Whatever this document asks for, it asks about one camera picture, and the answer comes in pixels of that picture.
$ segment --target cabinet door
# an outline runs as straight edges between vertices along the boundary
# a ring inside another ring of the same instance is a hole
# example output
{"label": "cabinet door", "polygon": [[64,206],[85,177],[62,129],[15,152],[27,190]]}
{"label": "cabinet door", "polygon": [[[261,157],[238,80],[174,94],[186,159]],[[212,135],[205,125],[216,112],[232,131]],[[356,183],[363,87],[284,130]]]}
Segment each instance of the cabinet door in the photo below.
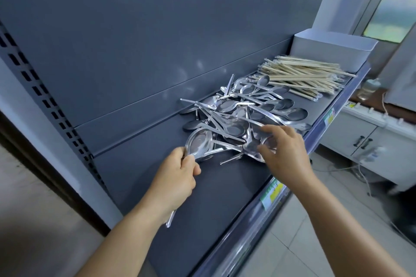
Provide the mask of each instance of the cabinet door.
{"label": "cabinet door", "polygon": [[351,156],[376,127],[353,115],[340,112],[324,133],[320,143],[340,154]]}
{"label": "cabinet door", "polygon": [[[377,147],[378,157],[369,154]],[[353,154],[356,162],[396,184],[416,181],[416,141],[378,127]]]}

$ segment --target window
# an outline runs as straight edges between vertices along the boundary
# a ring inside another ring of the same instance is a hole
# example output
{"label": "window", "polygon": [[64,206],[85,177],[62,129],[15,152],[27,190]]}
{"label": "window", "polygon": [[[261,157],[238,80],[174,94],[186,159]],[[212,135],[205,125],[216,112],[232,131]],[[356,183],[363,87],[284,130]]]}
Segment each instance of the window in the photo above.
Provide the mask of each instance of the window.
{"label": "window", "polygon": [[400,43],[416,22],[416,0],[381,0],[363,35]]}

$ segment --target cabinet handle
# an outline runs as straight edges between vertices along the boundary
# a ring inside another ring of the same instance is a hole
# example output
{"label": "cabinet handle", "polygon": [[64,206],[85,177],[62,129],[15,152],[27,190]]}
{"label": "cabinet handle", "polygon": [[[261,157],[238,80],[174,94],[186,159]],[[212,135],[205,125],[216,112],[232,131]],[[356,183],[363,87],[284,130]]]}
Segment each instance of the cabinet handle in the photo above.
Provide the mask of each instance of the cabinet handle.
{"label": "cabinet handle", "polygon": [[364,136],[360,136],[360,138],[358,138],[357,142],[353,144],[354,147],[358,147],[361,143],[361,141],[364,139]]}
{"label": "cabinet handle", "polygon": [[367,139],[367,142],[361,147],[361,149],[365,150],[367,146],[372,142],[373,140],[371,138]]}

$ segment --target storage box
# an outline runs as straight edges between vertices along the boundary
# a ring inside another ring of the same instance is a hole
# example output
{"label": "storage box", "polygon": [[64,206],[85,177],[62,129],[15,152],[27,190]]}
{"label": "storage box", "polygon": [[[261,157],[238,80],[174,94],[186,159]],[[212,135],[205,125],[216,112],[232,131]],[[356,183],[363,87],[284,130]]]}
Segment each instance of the storage box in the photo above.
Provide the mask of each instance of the storage box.
{"label": "storage box", "polygon": [[337,63],[344,71],[357,72],[377,43],[372,38],[307,29],[294,35],[290,55]]}

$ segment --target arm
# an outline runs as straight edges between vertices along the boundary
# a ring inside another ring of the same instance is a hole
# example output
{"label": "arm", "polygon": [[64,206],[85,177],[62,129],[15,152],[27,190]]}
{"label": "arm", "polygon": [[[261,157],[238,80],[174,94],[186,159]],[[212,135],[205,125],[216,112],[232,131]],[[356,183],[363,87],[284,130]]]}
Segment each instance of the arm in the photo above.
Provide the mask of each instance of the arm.
{"label": "arm", "polygon": [[259,147],[272,174],[287,185],[306,209],[336,276],[409,275],[355,220],[315,176],[303,138],[291,127],[266,125],[277,141],[276,154]]}
{"label": "arm", "polygon": [[76,277],[137,277],[156,232],[182,205],[200,174],[193,156],[176,148],[163,161],[137,206],[108,234]]}

